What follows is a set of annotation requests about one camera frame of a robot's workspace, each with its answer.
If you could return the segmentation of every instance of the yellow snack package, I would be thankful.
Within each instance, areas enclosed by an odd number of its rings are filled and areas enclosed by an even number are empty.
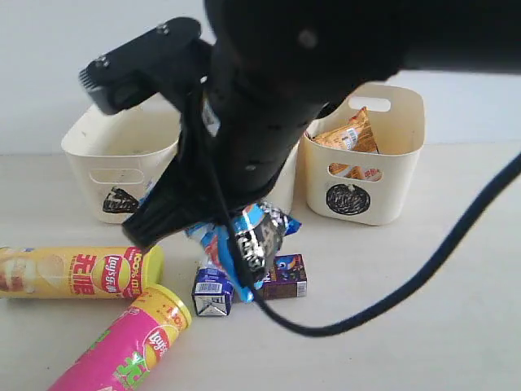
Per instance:
[[[0,248],[0,297],[133,298],[158,283],[163,250]]]
[[[325,147],[345,151],[379,153],[365,107],[352,117],[345,126],[319,134],[313,138],[313,141]],[[343,178],[371,182],[376,182],[382,177],[382,173],[378,169],[367,169],[340,163],[331,163],[329,172]]]

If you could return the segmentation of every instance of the screw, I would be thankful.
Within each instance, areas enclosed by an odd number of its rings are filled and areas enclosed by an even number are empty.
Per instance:
[[[110,61],[106,55],[100,55],[95,61],[98,68],[108,68],[110,65]]]
[[[302,30],[299,33],[298,40],[304,49],[314,49],[318,44],[317,34],[310,29]]]
[[[155,30],[161,35],[168,35],[170,33],[169,26],[166,23],[158,24]]]

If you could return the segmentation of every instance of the white wall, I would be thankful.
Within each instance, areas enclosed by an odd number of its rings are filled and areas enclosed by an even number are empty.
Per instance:
[[[3,0],[0,4],[0,154],[60,151],[90,104],[77,82],[94,57],[176,15],[200,19],[203,0]],[[430,143],[521,138],[521,77],[403,72],[421,93]]]

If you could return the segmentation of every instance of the black cable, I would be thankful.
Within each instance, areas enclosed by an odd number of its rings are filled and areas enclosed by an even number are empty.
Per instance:
[[[195,126],[195,131],[199,134],[199,141],[203,141],[201,132],[203,131],[203,124],[200,118],[192,117],[194,121],[192,124]],[[211,154],[204,153],[206,166],[208,169],[208,175],[212,182],[212,186],[216,193],[217,202],[220,209],[220,218],[225,222],[225,227],[230,238],[235,237],[235,230],[230,215],[228,214],[228,208],[226,207],[225,197],[222,194],[221,185],[215,168],[213,167]],[[322,327],[309,327],[303,326],[298,323],[284,318],[280,314],[269,307],[259,292],[253,287],[253,278],[249,272],[246,271],[246,266],[242,261],[242,256],[239,250],[237,240],[229,240],[232,244],[230,253],[234,259],[234,266],[239,274],[247,276],[247,287],[253,293],[253,298],[258,306],[264,311],[268,317],[274,322],[278,323],[282,327],[301,334],[302,336],[335,336],[344,332],[348,332],[355,327],[359,327],[364,323],[386,313],[391,308],[400,304],[402,301],[413,295],[419,290],[425,283],[438,271],[439,268],[447,261],[450,254],[459,245],[468,231],[472,228],[475,222],[483,214],[486,208],[501,194],[521,173],[521,153],[519,153],[504,169],[502,169],[489,183],[488,185],[478,194],[466,212],[460,217],[456,225],[438,247],[438,249],[432,254],[431,258],[427,263],[414,275],[409,281],[404,283],[396,291],[390,293],[382,300],[377,301],[371,307],[351,316],[350,318],[344,319],[337,323],[333,323]]]

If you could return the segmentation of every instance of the white table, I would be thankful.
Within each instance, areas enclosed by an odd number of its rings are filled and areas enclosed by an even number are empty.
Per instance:
[[[372,304],[426,261],[476,192],[519,149],[521,143],[426,147],[402,216],[381,227],[314,214],[300,175],[294,215],[304,225],[282,253],[304,254],[309,295],[273,306],[319,325]],[[0,157],[0,201],[6,245],[128,244],[118,226],[89,215],[63,156]],[[517,181],[420,293],[342,336],[293,335],[255,305],[235,304],[228,318],[197,318],[142,389],[519,390],[520,217]],[[183,235],[162,244],[164,284],[191,307],[199,246]],[[0,389],[45,390],[126,306],[1,300]]]

